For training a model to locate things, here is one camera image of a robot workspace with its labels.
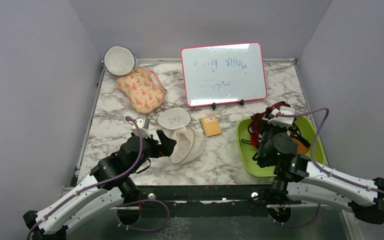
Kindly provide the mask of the white bra with black straps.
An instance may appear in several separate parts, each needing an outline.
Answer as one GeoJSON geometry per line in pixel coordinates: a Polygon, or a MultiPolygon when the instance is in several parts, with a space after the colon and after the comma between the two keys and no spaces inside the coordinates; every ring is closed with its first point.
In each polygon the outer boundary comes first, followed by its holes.
{"type": "Polygon", "coordinates": [[[301,131],[297,127],[290,127],[288,129],[289,136],[298,140],[301,143],[307,142],[307,140],[302,136],[301,131]]]}

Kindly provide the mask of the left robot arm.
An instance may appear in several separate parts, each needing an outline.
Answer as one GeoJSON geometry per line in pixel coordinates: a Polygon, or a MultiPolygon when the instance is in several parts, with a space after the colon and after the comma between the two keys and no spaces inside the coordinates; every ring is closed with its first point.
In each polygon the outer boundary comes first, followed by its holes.
{"type": "Polygon", "coordinates": [[[177,141],[157,130],[158,140],[138,130],[119,150],[101,159],[90,173],[66,195],[50,206],[29,210],[23,220],[28,240],[65,240],[68,232],[83,220],[111,207],[135,206],[146,202],[131,179],[146,161],[169,157],[177,141]]]}

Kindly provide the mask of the dark bra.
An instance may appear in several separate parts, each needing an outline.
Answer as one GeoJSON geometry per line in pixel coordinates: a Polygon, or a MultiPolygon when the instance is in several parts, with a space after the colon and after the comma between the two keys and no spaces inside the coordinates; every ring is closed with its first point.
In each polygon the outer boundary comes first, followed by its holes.
{"type": "Polygon", "coordinates": [[[279,109],[279,107],[281,107],[281,106],[291,107],[291,105],[286,103],[285,101],[277,102],[277,103],[273,104],[272,106],[267,107],[264,112],[255,113],[254,115],[252,115],[250,117],[251,122],[257,122],[257,123],[260,122],[261,124],[263,124],[263,118],[268,118],[269,114],[272,112],[273,109],[279,109]]]}

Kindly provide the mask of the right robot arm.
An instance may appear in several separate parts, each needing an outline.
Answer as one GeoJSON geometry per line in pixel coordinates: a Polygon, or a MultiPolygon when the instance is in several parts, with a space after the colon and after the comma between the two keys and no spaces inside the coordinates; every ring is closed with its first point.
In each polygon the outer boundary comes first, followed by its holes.
{"type": "Polygon", "coordinates": [[[284,126],[269,122],[260,129],[261,141],[252,157],[260,168],[273,167],[269,199],[309,201],[336,206],[363,222],[384,223],[384,178],[358,178],[313,161],[298,152],[299,145],[284,126]]]}

